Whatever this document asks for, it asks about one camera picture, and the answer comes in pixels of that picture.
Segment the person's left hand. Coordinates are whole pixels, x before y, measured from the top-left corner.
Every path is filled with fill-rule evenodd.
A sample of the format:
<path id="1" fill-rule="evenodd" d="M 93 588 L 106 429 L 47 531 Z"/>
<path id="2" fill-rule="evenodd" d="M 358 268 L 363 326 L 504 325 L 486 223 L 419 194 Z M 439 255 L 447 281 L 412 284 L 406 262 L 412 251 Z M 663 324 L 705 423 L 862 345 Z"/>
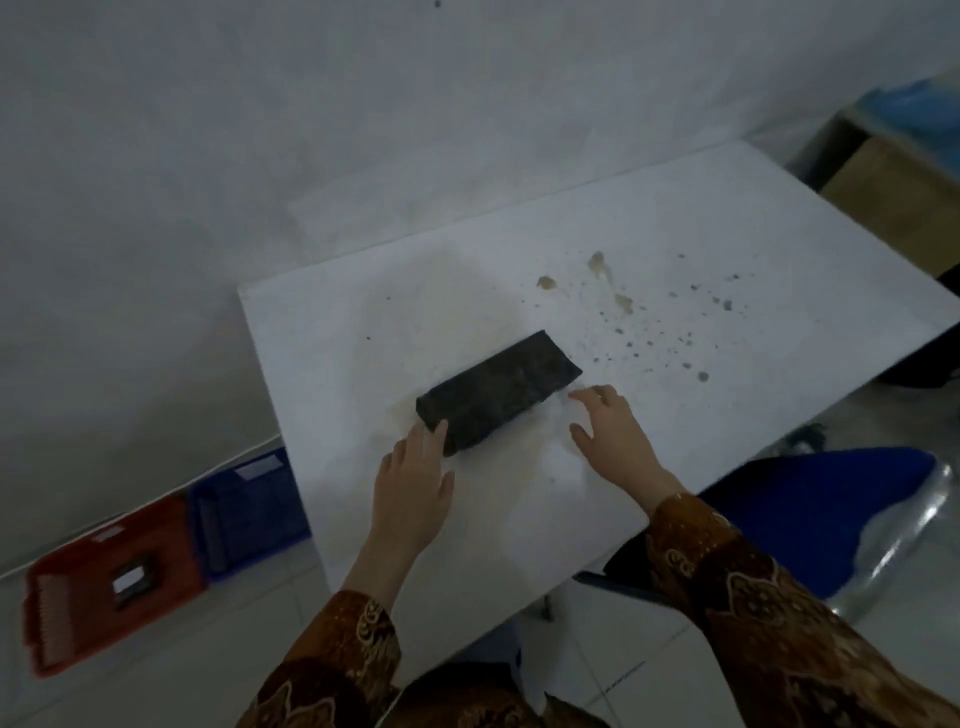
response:
<path id="1" fill-rule="evenodd" d="M 374 481 L 370 538 L 391 551 L 419 556 L 437 537 L 449 514 L 438 505 L 448 422 L 429 430 L 415 423 L 394 443 Z"/>

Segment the person's right hand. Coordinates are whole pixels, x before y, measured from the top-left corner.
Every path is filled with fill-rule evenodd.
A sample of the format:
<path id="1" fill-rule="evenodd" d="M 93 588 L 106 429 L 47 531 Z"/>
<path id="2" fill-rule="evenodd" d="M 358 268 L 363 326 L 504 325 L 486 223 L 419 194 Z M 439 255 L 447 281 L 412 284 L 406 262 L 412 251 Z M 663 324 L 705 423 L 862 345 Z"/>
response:
<path id="1" fill-rule="evenodd" d="M 586 412 L 596 443 L 593 459 L 585 459 L 603 480 L 629 496 L 649 518 L 662 503 L 685 494 L 680 480 L 664 467 L 633 414 L 628 400 L 609 384 L 593 385 L 567 395 Z"/>

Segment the blue chair with metal frame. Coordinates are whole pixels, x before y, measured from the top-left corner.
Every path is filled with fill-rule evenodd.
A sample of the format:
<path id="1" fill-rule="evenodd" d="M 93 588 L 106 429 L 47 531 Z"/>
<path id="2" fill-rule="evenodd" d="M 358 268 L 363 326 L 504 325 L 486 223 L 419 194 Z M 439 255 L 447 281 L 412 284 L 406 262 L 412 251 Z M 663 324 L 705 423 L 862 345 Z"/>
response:
<path id="1" fill-rule="evenodd" d="M 853 625 L 960 505 L 960 475 L 917 448 L 859 448 L 753 460 L 702 500 Z"/>

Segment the wooden cabinet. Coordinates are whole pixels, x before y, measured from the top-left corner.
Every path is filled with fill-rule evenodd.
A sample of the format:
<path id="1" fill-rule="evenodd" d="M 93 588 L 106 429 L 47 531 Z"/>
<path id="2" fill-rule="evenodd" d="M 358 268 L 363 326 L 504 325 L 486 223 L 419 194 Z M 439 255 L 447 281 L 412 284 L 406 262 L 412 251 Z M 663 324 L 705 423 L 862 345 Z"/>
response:
<path id="1" fill-rule="evenodd" d="M 960 271 L 960 161 L 854 106 L 810 181 L 841 213 L 935 279 Z"/>

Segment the blue plastic crate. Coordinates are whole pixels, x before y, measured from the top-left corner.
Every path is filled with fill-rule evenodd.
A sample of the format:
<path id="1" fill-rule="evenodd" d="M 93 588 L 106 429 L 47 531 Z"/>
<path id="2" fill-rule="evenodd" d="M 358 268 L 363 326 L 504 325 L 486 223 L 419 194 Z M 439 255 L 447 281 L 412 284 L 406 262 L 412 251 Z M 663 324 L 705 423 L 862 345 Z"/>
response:
<path id="1" fill-rule="evenodd" d="M 190 485 L 188 525 L 205 584 L 213 585 L 310 539 L 286 448 Z"/>

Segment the person's right forearm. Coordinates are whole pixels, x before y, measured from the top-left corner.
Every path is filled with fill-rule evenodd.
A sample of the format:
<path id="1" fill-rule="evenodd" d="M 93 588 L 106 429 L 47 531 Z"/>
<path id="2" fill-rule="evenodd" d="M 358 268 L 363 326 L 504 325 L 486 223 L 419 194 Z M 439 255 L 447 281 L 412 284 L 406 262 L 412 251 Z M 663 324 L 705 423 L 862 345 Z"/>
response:
<path id="1" fill-rule="evenodd" d="M 702 632 L 747 728 L 960 728 L 960 707 L 868 640 L 699 497 L 646 536 L 655 586 Z"/>

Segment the person's left forearm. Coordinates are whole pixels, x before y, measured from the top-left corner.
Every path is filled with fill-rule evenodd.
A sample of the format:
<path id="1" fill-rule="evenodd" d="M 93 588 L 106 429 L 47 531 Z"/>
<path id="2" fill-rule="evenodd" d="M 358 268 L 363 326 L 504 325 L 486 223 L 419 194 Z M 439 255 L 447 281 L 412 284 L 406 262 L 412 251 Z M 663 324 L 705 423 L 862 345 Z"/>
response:
<path id="1" fill-rule="evenodd" d="M 431 542 L 424 528 L 368 537 L 335 592 L 270 673 L 235 728 L 426 728 L 426 713 L 395 699 L 402 660 L 390 607 Z"/>

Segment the red plastic crate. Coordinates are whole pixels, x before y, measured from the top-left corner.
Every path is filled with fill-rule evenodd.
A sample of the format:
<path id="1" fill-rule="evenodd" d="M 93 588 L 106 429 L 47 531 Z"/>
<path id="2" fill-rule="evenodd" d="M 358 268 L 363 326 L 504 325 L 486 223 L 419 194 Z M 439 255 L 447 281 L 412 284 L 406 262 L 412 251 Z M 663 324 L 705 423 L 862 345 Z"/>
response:
<path id="1" fill-rule="evenodd" d="M 207 587 L 184 495 L 104 525 L 26 572 L 23 642 L 32 673 L 38 679 L 62 674 Z"/>

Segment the blue plastic sheet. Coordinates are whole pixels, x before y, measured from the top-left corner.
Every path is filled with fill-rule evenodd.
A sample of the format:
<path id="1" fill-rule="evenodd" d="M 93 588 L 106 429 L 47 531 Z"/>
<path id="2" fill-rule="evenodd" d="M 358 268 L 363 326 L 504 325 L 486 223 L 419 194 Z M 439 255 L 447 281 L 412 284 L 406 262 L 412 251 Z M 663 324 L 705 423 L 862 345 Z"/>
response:
<path id="1" fill-rule="evenodd" d="M 919 149 L 960 164 L 960 81 L 922 79 L 873 90 L 856 108 Z"/>

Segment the folded black cloth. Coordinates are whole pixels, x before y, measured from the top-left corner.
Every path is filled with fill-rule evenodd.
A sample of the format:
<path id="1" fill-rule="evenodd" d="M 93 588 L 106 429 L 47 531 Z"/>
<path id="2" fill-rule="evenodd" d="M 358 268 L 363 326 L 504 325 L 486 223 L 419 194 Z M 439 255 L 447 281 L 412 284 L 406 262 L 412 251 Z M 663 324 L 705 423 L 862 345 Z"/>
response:
<path id="1" fill-rule="evenodd" d="M 582 373 L 540 330 L 422 394 L 415 412 L 428 431 L 447 423 L 442 454 L 450 457 L 479 445 Z"/>

